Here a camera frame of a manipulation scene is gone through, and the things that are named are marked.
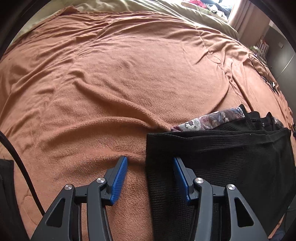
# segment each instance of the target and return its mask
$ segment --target black garment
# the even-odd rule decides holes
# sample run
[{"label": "black garment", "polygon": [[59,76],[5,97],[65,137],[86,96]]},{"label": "black garment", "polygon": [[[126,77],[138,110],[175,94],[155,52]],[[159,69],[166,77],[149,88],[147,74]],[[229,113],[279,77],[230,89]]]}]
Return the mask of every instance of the black garment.
[{"label": "black garment", "polygon": [[13,161],[0,159],[0,240],[29,241],[15,197]]},{"label": "black garment", "polygon": [[246,117],[219,130],[147,135],[146,173],[155,241],[187,240],[189,234],[193,207],[186,206],[177,190],[174,157],[181,157],[187,168],[212,185],[234,184],[267,235],[286,212],[295,196],[291,131],[277,130],[271,114],[260,118],[240,107]]}]

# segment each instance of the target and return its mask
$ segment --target waffle-textured fabric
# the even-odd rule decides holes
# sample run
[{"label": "waffle-textured fabric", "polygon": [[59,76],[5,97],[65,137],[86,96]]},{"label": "waffle-textured fabric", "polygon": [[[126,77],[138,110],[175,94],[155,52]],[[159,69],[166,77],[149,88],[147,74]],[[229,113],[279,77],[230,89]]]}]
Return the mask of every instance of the waffle-textured fabric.
[{"label": "waffle-textured fabric", "polygon": [[[295,196],[291,131],[256,112],[208,131],[147,135],[146,173],[155,241],[187,240],[193,207],[176,187],[173,157],[212,185],[234,184],[269,235]],[[217,217],[214,215],[214,226]],[[213,227],[213,240],[216,238]]]}]

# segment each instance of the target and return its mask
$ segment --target folded clothes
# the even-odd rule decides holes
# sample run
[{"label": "folded clothes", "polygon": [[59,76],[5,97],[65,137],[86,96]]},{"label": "folded clothes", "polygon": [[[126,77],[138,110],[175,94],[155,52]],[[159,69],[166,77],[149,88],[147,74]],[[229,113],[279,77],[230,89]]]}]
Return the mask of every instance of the folded clothes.
[{"label": "folded clothes", "polygon": [[[247,113],[243,105],[235,111],[237,119],[229,110],[220,112],[224,123],[212,124],[212,130],[182,131],[180,125],[179,131],[147,135],[146,173],[155,241],[187,240],[190,230],[193,208],[182,201],[175,185],[174,157],[181,157],[187,168],[212,185],[234,184],[267,235],[286,212],[295,196],[291,131],[270,113],[260,118],[257,112]],[[214,206],[213,240],[217,224]]]}]

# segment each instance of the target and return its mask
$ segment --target silver screw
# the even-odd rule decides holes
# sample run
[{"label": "silver screw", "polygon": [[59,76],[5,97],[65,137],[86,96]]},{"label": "silver screw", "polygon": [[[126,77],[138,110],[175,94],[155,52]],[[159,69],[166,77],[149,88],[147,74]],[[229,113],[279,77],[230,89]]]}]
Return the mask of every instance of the silver screw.
[{"label": "silver screw", "polygon": [[96,181],[97,181],[97,183],[103,183],[103,182],[105,182],[105,178],[99,177]]},{"label": "silver screw", "polygon": [[228,188],[229,190],[234,190],[234,189],[235,189],[235,185],[233,185],[233,184],[228,184],[228,185],[227,185],[227,188]]},{"label": "silver screw", "polygon": [[71,184],[67,184],[64,188],[65,190],[71,190],[72,189],[72,185]]},{"label": "silver screw", "polygon": [[203,183],[203,179],[200,177],[196,178],[195,181],[199,184]]}]

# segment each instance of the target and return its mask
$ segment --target orange blanket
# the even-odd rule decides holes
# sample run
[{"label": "orange blanket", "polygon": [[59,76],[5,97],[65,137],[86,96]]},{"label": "orange blanket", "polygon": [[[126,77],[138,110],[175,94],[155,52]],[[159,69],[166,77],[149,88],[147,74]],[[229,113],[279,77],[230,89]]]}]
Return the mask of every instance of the orange blanket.
[{"label": "orange blanket", "polygon": [[[248,53],[217,30],[165,14],[69,7],[19,38],[1,59],[0,129],[45,210],[65,184],[89,184],[127,156],[122,194],[107,209],[113,238],[152,240],[147,133],[241,103],[262,116],[271,111],[291,128],[284,96],[264,83]],[[10,158],[2,146],[0,156]],[[41,214],[17,168],[15,189],[31,236]],[[83,227],[86,238],[85,216]]]}]

